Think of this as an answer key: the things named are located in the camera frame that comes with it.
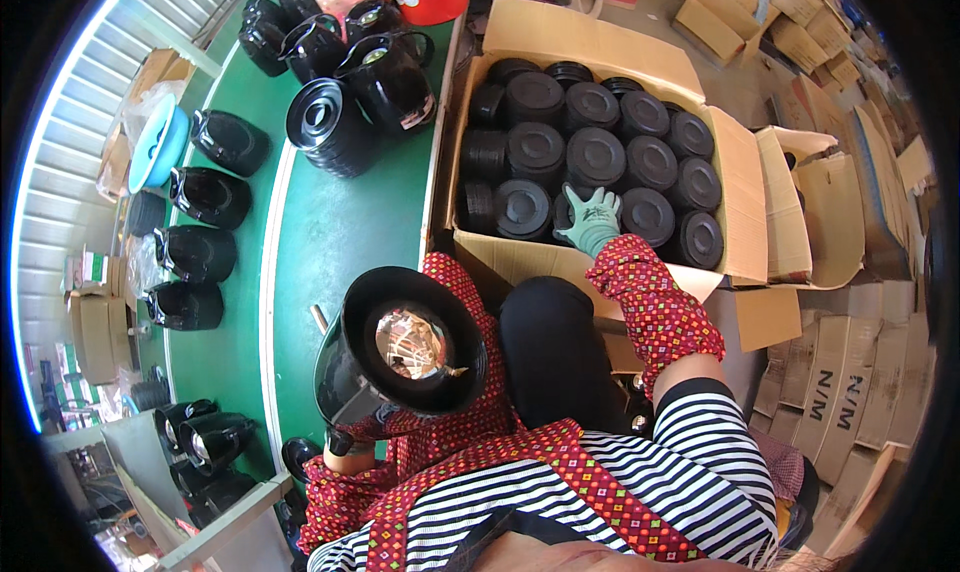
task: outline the woman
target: woman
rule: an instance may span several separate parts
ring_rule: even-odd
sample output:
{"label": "woman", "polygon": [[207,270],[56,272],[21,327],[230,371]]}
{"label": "woman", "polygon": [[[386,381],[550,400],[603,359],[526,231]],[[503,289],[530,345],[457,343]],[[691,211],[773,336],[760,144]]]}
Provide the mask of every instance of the woman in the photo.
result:
{"label": "woman", "polygon": [[498,338],[462,267],[431,253],[423,273],[453,291],[483,333],[485,392],[467,411],[391,440],[385,461],[365,445],[304,466],[312,482],[299,545],[312,552],[309,570],[771,561],[773,486],[724,385],[723,338],[646,242],[620,236],[619,197],[598,189],[583,203],[564,191],[574,224],[562,233],[594,258],[586,276],[620,303],[646,363],[653,440],[627,435],[586,295],[559,278],[524,282],[504,302]]}

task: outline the corrugated metal wall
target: corrugated metal wall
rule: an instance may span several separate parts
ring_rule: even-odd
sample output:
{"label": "corrugated metal wall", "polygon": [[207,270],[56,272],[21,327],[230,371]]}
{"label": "corrugated metal wall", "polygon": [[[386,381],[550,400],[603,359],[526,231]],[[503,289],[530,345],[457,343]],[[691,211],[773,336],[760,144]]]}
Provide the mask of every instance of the corrugated metal wall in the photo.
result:
{"label": "corrugated metal wall", "polygon": [[146,7],[193,39],[224,0],[120,0],[96,29],[40,128],[42,141],[30,163],[18,270],[23,342],[37,358],[56,360],[54,343],[70,339],[61,293],[64,257],[88,250],[109,252],[116,206],[97,194],[100,153],[114,115],[144,57],[166,48],[129,10]]}

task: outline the green work glove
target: green work glove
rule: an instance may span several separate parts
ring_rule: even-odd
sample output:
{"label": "green work glove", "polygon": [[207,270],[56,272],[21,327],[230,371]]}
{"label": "green work glove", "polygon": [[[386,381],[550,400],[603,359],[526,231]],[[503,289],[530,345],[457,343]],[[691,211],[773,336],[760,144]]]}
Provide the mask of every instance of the green work glove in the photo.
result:
{"label": "green work glove", "polygon": [[573,212],[573,226],[568,230],[554,230],[566,237],[575,247],[594,259],[611,239],[620,236],[620,197],[597,189],[586,202],[573,192],[570,183],[563,184],[563,193]]}

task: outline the blue plastic basin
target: blue plastic basin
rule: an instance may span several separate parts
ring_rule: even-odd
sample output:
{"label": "blue plastic basin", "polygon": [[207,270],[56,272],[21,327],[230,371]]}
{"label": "blue plastic basin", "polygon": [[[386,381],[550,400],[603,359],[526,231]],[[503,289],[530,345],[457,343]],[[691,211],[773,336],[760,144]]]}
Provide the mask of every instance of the blue plastic basin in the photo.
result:
{"label": "blue plastic basin", "polygon": [[157,105],[143,127],[129,162],[126,187],[136,193],[143,187],[161,187],[170,178],[170,169],[186,147],[190,121],[177,98],[167,95]]}

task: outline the striped shirt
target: striped shirt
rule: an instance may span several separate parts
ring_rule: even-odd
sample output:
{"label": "striped shirt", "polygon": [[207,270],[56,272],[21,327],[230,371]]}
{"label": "striped shirt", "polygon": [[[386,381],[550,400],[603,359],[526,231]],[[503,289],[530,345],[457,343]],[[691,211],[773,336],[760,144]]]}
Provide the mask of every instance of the striped shirt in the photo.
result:
{"label": "striped shirt", "polygon": [[[761,453],[726,386],[707,379],[675,388],[681,386],[659,404],[653,441],[587,431],[580,445],[704,553],[761,568],[773,558],[778,536]],[[505,506],[633,553],[549,465],[520,460],[438,482],[422,494],[407,515],[407,570],[446,565],[470,530]],[[364,570],[371,524],[318,547],[307,569]]]}

